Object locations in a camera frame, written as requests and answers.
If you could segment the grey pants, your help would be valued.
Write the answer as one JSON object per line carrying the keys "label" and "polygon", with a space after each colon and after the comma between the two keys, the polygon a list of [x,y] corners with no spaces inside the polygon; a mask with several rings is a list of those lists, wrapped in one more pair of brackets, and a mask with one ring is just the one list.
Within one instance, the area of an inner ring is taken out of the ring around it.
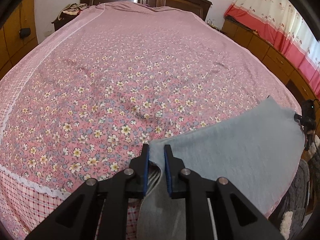
{"label": "grey pants", "polygon": [[159,174],[140,206],[138,239],[185,239],[185,204],[167,192],[164,147],[201,177],[226,177],[265,216],[290,187],[305,136],[295,111],[266,98],[241,115],[194,131],[149,143]]}

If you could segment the wooden cabinet under window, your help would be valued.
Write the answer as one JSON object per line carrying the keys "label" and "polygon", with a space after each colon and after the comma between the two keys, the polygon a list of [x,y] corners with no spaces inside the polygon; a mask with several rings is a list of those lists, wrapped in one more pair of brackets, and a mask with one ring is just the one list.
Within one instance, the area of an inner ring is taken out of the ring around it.
{"label": "wooden cabinet under window", "polygon": [[299,103],[308,99],[317,99],[302,72],[256,31],[227,16],[222,32],[256,56],[287,87]]}

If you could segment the grey fuzzy sleeve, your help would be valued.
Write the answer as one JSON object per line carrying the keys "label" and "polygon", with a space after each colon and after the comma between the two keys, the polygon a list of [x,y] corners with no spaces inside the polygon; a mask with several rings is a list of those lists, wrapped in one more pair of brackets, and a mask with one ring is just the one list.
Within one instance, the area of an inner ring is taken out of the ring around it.
{"label": "grey fuzzy sleeve", "polygon": [[319,137],[301,159],[296,175],[269,221],[280,231],[284,239],[295,239],[303,228],[310,194],[319,203]]}

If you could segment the pink floral bedspread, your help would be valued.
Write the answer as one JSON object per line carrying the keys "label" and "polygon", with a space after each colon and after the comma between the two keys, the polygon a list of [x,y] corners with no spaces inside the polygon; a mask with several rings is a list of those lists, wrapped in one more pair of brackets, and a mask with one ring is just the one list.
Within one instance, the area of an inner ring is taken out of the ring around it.
{"label": "pink floral bedspread", "polygon": [[256,57],[191,12],[85,9],[1,79],[1,223],[24,239],[84,180],[110,178],[143,144],[268,96],[300,111]]}

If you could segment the red and white curtain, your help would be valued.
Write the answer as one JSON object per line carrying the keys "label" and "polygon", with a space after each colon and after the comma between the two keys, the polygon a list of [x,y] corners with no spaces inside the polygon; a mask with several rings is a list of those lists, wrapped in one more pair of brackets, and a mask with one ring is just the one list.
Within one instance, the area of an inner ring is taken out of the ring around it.
{"label": "red and white curtain", "polygon": [[289,0],[234,0],[225,16],[270,42],[319,93],[319,41]]}

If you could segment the pile of clothes on nightstand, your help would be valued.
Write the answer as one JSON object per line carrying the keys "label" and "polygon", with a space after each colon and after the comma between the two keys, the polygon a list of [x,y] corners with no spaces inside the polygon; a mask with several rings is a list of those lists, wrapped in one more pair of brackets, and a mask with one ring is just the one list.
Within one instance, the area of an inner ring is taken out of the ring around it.
{"label": "pile of clothes on nightstand", "polygon": [[86,3],[72,3],[60,11],[57,16],[57,20],[62,20],[64,15],[76,16],[87,7],[88,5]]}

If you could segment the black wardrobe knob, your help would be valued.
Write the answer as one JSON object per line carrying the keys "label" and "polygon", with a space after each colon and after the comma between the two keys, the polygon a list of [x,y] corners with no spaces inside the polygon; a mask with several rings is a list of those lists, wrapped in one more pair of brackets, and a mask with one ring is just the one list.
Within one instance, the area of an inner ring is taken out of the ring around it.
{"label": "black wardrobe knob", "polygon": [[20,29],[20,32],[19,32],[20,39],[23,40],[24,38],[26,38],[26,37],[28,37],[30,35],[31,35],[31,29],[30,28],[21,28]]}

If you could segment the wooden wardrobe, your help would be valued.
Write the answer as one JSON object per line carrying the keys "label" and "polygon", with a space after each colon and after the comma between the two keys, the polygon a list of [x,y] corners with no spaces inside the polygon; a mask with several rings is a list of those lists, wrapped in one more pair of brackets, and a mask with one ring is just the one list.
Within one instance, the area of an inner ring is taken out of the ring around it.
{"label": "wooden wardrobe", "polygon": [[[31,35],[20,39],[21,28],[30,28]],[[1,77],[37,45],[34,0],[23,0],[1,27]]]}

